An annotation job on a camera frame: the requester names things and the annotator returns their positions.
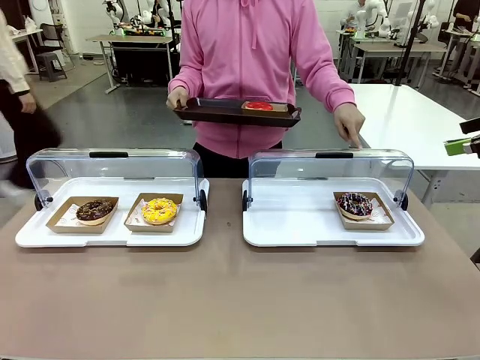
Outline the person's left hand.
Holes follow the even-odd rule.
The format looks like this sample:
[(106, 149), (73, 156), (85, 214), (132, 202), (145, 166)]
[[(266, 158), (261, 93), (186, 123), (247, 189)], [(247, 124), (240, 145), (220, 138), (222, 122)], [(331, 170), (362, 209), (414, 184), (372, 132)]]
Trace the person's left hand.
[(362, 148), (359, 132), (365, 117), (353, 103), (343, 103), (334, 112), (334, 124), (340, 137), (356, 149)]

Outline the person's right hand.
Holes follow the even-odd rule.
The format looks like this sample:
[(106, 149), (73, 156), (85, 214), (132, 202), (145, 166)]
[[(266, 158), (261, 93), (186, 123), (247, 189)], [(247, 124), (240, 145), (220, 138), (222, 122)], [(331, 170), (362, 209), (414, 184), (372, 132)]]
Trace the person's right hand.
[(184, 109), (187, 107), (188, 99), (188, 90), (183, 86), (177, 86), (169, 92), (166, 105), (171, 110)]

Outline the passer-by's hand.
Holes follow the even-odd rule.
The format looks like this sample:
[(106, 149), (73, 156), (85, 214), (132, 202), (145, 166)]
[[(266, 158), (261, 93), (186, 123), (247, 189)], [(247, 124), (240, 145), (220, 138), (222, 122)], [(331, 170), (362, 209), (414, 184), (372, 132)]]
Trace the passer-by's hand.
[(33, 114), (37, 109), (37, 103), (33, 95), (28, 92), (19, 96), (20, 103), (22, 104), (22, 112)]

